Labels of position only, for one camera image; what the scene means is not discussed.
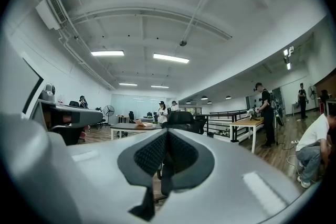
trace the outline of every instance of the cap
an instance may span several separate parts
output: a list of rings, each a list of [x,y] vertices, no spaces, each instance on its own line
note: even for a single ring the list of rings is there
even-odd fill
[[[256,84],[256,89],[258,88],[258,86],[263,86],[263,85],[262,85],[262,83],[258,82],[258,83]]]

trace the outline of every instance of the glass wall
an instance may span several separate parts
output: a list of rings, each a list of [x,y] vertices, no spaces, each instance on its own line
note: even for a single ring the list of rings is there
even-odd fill
[[[166,98],[163,97],[147,97],[139,95],[121,95],[113,94],[111,98],[111,106],[114,107],[114,115],[110,117],[110,124],[118,123],[116,115],[128,116],[133,111],[134,118],[140,119],[147,116],[148,112],[157,112],[159,110],[159,102],[166,104]]]

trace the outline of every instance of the fluorescent ceiling light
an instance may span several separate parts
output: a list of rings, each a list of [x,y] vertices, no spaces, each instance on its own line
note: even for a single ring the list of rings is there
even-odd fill
[[[166,88],[168,89],[168,86],[155,86],[155,85],[151,85],[152,88]]]
[[[174,61],[174,62],[182,62],[182,63],[188,63],[189,59],[180,58],[180,57],[173,57],[163,54],[154,54],[155,59],[161,59],[161,60],[168,60],[168,61]]]
[[[122,50],[104,50],[104,51],[92,51],[93,56],[124,56]]]
[[[119,85],[124,85],[124,86],[138,86],[137,84],[132,84],[132,83],[120,83]]]

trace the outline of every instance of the air conditioning unit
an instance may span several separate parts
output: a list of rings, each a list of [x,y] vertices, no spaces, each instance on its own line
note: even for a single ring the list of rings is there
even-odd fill
[[[35,8],[48,29],[57,30],[67,20],[58,0],[42,0]]]

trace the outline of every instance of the standing fan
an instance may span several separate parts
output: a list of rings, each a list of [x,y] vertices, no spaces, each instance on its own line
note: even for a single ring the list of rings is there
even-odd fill
[[[316,94],[316,88],[315,86],[309,86],[308,88],[308,96],[311,100],[314,100],[314,104],[315,104],[315,109],[317,109],[317,106],[316,106],[316,97],[317,97],[317,94]]]
[[[103,110],[105,116],[107,116],[107,125],[109,125],[109,119],[110,119],[110,116],[112,116],[114,114],[114,107],[111,106],[111,105],[107,105],[104,107],[104,110]]]

